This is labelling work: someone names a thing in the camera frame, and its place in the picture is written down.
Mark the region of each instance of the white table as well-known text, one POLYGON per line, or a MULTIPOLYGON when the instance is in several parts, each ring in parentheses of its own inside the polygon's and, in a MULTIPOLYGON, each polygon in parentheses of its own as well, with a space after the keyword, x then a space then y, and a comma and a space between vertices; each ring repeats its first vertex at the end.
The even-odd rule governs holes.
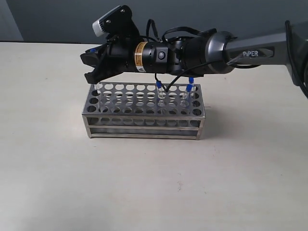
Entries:
POLYGON ((307 230, 308 104, 285 67, 198 78, 200 141, 89 139, 90 47, 0 43, 1 231, 307 230))

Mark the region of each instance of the robotic arm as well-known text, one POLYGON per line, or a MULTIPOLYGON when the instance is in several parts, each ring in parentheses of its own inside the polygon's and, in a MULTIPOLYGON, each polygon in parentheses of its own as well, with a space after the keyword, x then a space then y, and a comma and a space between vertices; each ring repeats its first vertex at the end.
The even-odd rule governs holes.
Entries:
POLYGON ((88 83, 123 72, 170 74, 176 78, 165 87, 168 91, 181 76, 227 74, 235 68, 259 65, 285 65, 292 81, 308 97, 308 22, 285 27, 271 33, 237 38, 230 32, 211 29, 205 32, 190 27, 175 27, 158 37, 155 23, 149 20, 146 36, 141 36, 132 21, 131 9, 118 6, 92 25, 96 36, 107 35, 104 45, 81 54, 84 64, 94 67, 85 74, 88 83), (152 26, 155 38, 149 37, 152 26), (166 38, 173 32, 194 36, 166 38))

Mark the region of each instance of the warning label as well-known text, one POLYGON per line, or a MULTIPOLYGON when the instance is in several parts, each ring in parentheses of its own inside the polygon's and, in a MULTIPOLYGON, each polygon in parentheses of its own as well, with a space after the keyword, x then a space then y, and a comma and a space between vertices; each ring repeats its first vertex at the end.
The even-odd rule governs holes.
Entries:
POLYGON ((142 63, 142 52, 147 43, 148 42, 139 43, 135 50, 135 65, 139 72, 146 72, 142 63))

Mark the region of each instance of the test tube rack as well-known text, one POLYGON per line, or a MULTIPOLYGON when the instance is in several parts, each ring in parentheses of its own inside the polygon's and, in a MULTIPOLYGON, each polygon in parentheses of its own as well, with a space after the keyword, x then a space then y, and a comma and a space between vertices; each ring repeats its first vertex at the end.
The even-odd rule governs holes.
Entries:
POLYGON ((92 137, 200 139, 205 109, 199 84, 188 99, 174 84, 159 99, 155 84, 100 82, 91 85, 82 112, 92 137))

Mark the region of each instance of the piper logo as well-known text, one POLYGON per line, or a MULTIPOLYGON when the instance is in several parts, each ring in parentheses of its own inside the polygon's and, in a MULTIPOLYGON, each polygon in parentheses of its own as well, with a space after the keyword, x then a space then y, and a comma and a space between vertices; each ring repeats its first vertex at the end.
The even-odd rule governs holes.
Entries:
POLYGON ((244 51, 243 56, 244 57, 258 57, 259 51, 244 51))

